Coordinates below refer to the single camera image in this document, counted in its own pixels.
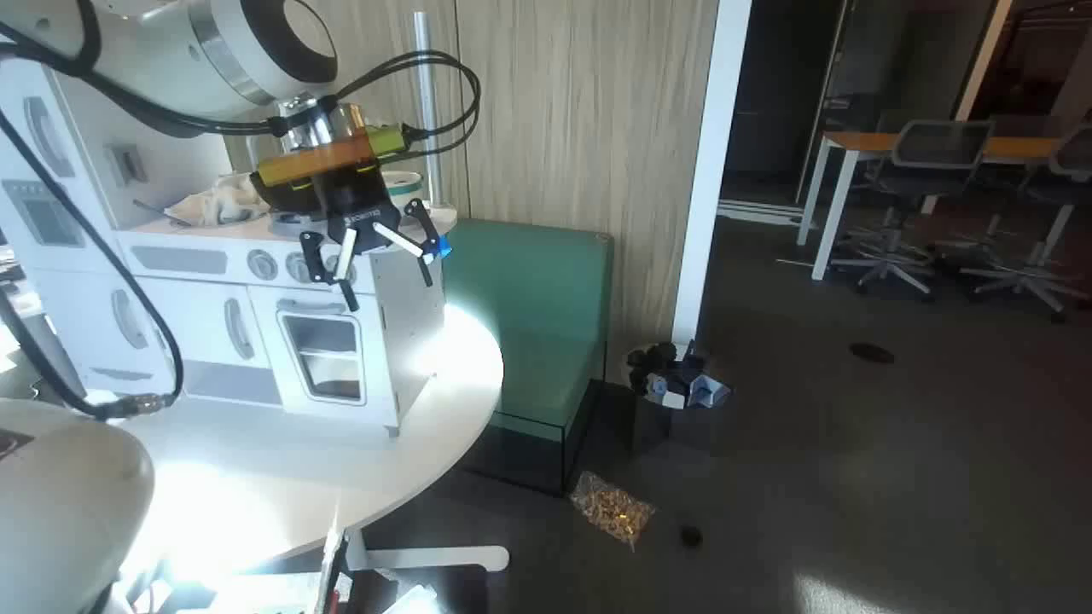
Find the green chair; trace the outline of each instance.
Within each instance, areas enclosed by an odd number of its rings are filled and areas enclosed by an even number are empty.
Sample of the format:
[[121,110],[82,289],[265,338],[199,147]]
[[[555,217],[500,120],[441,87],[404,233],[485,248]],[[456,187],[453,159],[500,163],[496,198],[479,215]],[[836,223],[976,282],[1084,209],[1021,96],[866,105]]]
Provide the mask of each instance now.
[[590,388],[605,375],[610,239],[597,233],[459,223],[442,261],[448,299],[500,344],[505,384],[467,466],[565,491]]

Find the green cushion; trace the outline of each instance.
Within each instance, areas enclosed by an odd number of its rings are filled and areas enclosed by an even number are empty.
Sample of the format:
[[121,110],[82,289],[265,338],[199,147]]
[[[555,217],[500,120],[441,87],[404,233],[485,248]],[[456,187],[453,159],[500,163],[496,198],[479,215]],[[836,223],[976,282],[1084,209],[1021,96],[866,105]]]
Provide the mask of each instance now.
[[500,342],[496,425],[565,441],[585,388],[601,375],[610,239],[593,233],[459,223],[442,287]]
[[500,354],[505,388],[496,425],[563,444],[585,388],[597,375],[601,349],[585,338],[505,331]]

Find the yellow part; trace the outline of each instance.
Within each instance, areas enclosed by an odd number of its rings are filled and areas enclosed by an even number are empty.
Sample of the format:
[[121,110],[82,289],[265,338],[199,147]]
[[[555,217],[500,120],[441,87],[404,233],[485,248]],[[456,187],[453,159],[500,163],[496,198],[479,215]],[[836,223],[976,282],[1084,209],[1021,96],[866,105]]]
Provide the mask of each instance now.
[[353,139],[338,139],[329,147],[297,151],[285,158],[264,159],[259,179],[264,179],[264,185],[274,187],[274,185],[295,185],[295,180],[304,180],[314,174],[329,174],[338,166],[359,166],[359,163],[371,163],[371,159],[374,159],[374,154],[371,154],[370,138],[353,138]]

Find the white round table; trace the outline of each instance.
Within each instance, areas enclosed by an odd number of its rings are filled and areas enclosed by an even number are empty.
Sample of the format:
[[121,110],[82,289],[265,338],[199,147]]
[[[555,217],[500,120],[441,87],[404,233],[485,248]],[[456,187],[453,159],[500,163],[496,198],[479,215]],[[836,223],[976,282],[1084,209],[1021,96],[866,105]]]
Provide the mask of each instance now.
[[174,581],[216,583],[342,539],[442,479],[488,425],[505,375],[485,323],[456,307],[442,317],[436,379],[399,438],[209,399],[122,422],[157,479],[122,576],[168,562]]

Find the dark floor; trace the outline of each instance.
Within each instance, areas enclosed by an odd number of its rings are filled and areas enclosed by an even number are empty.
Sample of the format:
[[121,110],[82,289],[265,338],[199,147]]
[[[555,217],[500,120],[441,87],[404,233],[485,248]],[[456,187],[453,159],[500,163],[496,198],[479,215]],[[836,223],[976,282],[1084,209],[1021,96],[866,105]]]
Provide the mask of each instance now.
[[514,565],[456,597],[491,614],[1092,611],[1092,314],[1059,328],[954,282],[933,307],[858,296],[777,256],[789,228],[721,223],[703,344],[735,391],[714,444],[696,422],[627,456],[626,404],[593,416],[587,466],[656,505],[636,553],[563,499],[459,470],[371,547],[505,541]]

